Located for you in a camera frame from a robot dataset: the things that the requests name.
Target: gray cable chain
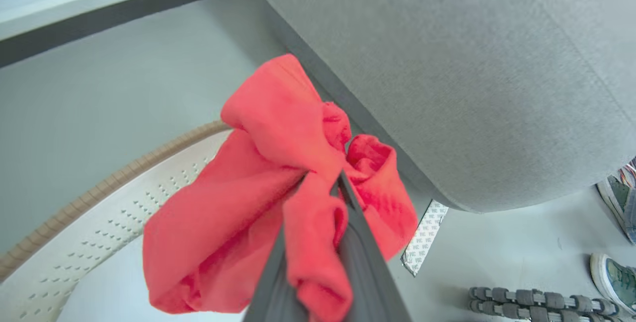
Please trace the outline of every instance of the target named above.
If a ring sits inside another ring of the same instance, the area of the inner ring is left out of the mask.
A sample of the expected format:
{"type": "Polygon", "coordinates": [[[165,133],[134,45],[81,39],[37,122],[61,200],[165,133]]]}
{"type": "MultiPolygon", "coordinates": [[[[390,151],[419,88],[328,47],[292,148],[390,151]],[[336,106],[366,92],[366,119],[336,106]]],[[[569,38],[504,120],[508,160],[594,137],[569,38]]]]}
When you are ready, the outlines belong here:
{"type": "Polygon", "coordinates": [[[529,318],[532,322],[624,322],[614,316],[579,315],[573,310],[550,311],[540,306],[519,306],[514,303],[500,304],[496,301],[472,300],[469,307],[472,312],[476,313],[502,316],[514,320],[529,318]]]}
{"type": "Polygon", "coordinates": [[[622,322],[614,317],[620,312],[618,305],[606,299],[487,287],[470,288],[470,295],[474,299],[470,309],[486,315],[531,318],[534,322],[622,322]]]}

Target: plastic cable track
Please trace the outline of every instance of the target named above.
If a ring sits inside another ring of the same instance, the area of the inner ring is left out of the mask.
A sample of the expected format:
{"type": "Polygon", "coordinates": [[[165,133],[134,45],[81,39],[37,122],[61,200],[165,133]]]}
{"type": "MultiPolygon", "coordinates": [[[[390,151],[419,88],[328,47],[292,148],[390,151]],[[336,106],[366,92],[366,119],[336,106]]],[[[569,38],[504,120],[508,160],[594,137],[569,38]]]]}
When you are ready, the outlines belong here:
{"type": "MultiPolygon", "coordinates": [[[[532,318],[531,310],[529,308],[534,308],[534,307],[527,307],[527,308],[526,307],[527,306],[517,306],[516,314],[518,315],[518,318],[526,318],[526,319],[532,318]]],[[[493,306],[493,301],[473,300],[471,301],[471,310],[473,310],[474,312],[486,313],[487,315],[505,316],[503,305],[497,304],[495,302],[493,306]]],[[[565,310],[565,311],[561,311],[561,313],[575,313],[575,311],[565,310]]],[[[548,320],[550,322],[571,322],[571,319],[564,320],[561,317],[561,313],[548,312],[548,320]]],[[[577,317],[578,317],[577,320],[579,322],[596,322],[596,321],[622,322],[622,320],[619,320],[616,317],[610,317],[610,316],[591,315],[589,317],[588,316],[577,316],[577,317]]]]}
{"type": "MultiPolygon", "coordinates": [[[[492,298],[492,290],[486,290],[486,297],[489,299],[492,298]]],[[[542,293],[533,293],[532,297],[535,303],[545,304],[547,302],[545,295],[542,293]]],[[[513,291],[506,292],[506,298],[516,301],[516,293],[513,291]]],[[[570,297],[563,297],[563,301],[565,302],[566,308],[576,308],[576,301],[574,299],[571,299],[570,297]]],[[[603,309],[597,301],[592,301],[592,308],[596,311],[601,311],[603,309]]]]}

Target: shoe sole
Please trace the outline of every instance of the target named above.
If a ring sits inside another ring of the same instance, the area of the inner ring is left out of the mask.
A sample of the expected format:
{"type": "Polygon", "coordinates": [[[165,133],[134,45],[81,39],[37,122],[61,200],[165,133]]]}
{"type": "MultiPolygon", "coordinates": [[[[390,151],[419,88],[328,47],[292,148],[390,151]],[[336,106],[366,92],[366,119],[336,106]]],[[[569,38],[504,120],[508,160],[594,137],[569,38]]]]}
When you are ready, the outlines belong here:
{"type": "Polygon", "coordinates": [[[622,208],[620,204],[618,204],[618,201],[616,200],[616,197],[614,196],[614,193],[612,191],[612,187],[609,185],[607,179],[597,184],[597,190],[600,194],[600,197],[603,199],[603,202],[605,202],[605,205],[609,207],[609,210],[612,212],[612,214],[614,214],[614,218],[616,218],[616,222],[618,222],[618,225],[620,225],[621,229],[623,229],[623,234],[625,234],[625,236],[627,236],[627,239],[632,244],[634,244],[632,240],[629,239],[627,227],[625,226],[625,218],[620,213],[620,211],[622,211],[622,208]]]}
{"type": "Polygon", "coordinates": [[[627,306],[621,299],[618,298],[612,283],[607,278],[607,259],[609,256],[606,254],[592,254],[590,257],[590,272],[592,275],[592,281],[596,285],[598,292],[606,299],[613,300],[616,304],[620,305],[630,315],[636,315],[636,311],[627,306]]]}

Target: gray upholstered seat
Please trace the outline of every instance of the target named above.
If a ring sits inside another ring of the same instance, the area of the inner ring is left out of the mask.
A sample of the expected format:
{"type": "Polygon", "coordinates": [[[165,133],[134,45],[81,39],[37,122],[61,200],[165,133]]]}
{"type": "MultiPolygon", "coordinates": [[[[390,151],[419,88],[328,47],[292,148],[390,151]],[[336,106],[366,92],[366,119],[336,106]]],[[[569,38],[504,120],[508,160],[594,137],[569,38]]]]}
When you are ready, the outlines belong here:
{"type": "Polygon", "coordinates": [[[266,0],[280,37],[399,168],[487,212],[636,155],[636,0],[266,0]]]}

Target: white perforated mat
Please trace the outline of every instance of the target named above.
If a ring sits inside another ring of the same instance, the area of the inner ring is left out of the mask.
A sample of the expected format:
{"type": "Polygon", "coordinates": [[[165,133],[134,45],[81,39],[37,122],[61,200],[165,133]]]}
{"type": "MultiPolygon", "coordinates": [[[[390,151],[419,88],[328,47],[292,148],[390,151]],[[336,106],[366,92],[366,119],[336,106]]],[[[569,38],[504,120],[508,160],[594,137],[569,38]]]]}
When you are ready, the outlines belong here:
{"type": "MultiPolygon", "coordinates": [[[[229,133],[214,134],[162,161],[63,229],[0,285],[2,321],[56,321],[77,283],[140,236],[148,218],[196,179],[229,133]]],[[[99,291],[92,293],[100,298],[99,291]]]]}
{"type": "Polygon", "coordinates": [[[243,313],[163,313],[148,302],[143,236],[80,280],[57,322],[241,322],[243,313]]]}

